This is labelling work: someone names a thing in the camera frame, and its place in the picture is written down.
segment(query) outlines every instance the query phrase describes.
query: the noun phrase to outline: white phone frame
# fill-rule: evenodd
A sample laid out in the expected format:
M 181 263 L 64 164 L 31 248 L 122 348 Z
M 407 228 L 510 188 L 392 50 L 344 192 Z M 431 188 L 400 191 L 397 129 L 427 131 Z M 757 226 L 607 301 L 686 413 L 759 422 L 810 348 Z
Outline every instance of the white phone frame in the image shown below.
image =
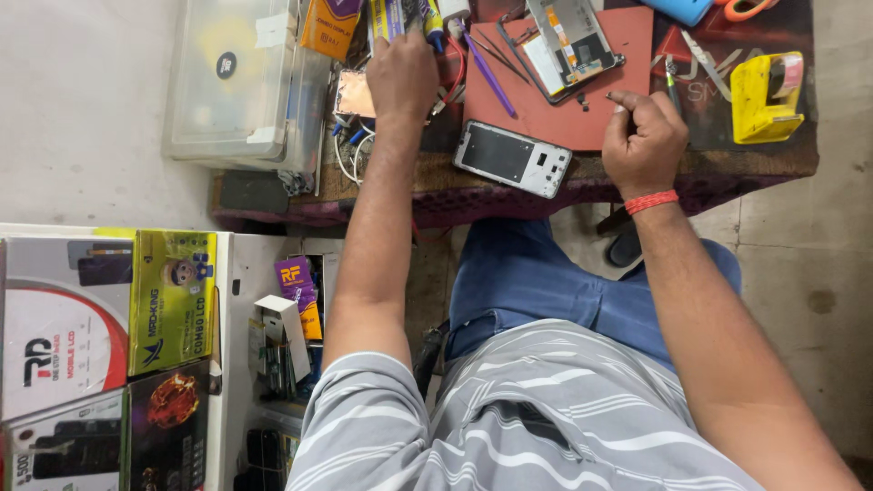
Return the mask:
M 469 165 L 464 165 L 462 163 L 464 153 L 467 151 L 467 145 L 470 144 L 470 126 L 478 126 L 499 135 L 510 136 L 511 138 L 530 144 L 533 147 L 533 151 L 531 152 L 530 159 L 527 161 L 524 175 L 521 177 L 520 183 L 516 183 L 512 179 L 496 176 L 485 170 L 470 167 Z M 545 155 L 546 159 L 542 165 L 540 165 L 540 156 L 542 155 Z M 474 174 L 488 177 L 499 183 L 531 192 L 537 196 L 552 199 L 556 194 L 558 194 L 558 188 L 560 187 L 561 181 L 564 179 L 564 174 L 567 172 L 567 166 L 572 159 L 573 151 L 570 149 L 564 149 L 557 145 L 553 145 L 552 143 L 536 140 L 530 136 L 520 135 L 506 129 L 497 128 L 481 121 L 468 120 L 467 123 L 464 124 L 464 131 L 461 134 L 461 140 L 458 143 L 455 155 L 451 160 L 455 167 L 460 169 L 469 170 Z

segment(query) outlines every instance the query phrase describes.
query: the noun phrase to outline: hand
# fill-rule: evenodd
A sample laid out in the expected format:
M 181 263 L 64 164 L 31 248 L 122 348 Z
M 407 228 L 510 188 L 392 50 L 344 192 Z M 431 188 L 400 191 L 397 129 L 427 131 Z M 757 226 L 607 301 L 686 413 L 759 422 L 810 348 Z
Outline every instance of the hand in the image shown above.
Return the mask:
M 376 39 L 367 64 L 367 85 L 380 126 L 423 128 L 439 87 L 437 59 L 420 32 L 399 35 L 390 45 Z
M 603 167 L 628 201 L 671 190 L 679 159 L 688 145 L 688 127 L 663 92 L 651 97 L 614 91 L 615 114 L 603 141 Z M 636 133 L 629 135 L 630 118 Z

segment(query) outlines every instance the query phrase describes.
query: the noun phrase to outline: grey striped shirt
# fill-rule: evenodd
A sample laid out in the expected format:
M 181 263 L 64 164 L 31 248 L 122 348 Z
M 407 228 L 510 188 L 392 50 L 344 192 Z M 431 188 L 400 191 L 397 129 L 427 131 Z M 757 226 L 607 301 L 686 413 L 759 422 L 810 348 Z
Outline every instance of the grey striped shirt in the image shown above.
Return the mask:
M 325 370 L 289 491 L 761 487 L 701 438 L 677 377 L 572 322 L 532 322 L 455 361 L 429 417 L 394 358 Z

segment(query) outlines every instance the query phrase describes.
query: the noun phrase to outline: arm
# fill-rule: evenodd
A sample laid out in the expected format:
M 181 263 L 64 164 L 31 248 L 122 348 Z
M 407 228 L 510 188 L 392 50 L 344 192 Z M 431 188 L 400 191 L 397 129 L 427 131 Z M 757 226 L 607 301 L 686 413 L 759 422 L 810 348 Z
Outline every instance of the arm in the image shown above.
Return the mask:
M 346 234 L 323 366 L 355 351 L 380 351 L 411 366 L 403 332 L 412 238 L 412 173 L 437 93 L 437 62 L 423 36 L 380 38 L 367 65 L 378 123 L 367 178 Z
M 671 189 L 688 129 L 670 99 L 612 99 L 618 112 L 603 163 L 622 197 Z M 701 436 L 764 488 L 860 489 L 678 204 L 633 218 L 658 323 Z

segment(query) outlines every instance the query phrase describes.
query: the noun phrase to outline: orange scissors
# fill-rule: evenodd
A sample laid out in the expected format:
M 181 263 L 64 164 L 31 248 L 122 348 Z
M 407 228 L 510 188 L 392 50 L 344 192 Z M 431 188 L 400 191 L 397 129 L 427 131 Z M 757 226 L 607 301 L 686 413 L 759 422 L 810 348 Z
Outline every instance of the orange scissors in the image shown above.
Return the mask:
M 762 10 L 772 9 L 779 0 L 715 0 L 716 5 L 725 6 L 725 17 L 733 22 L 748 20 Z

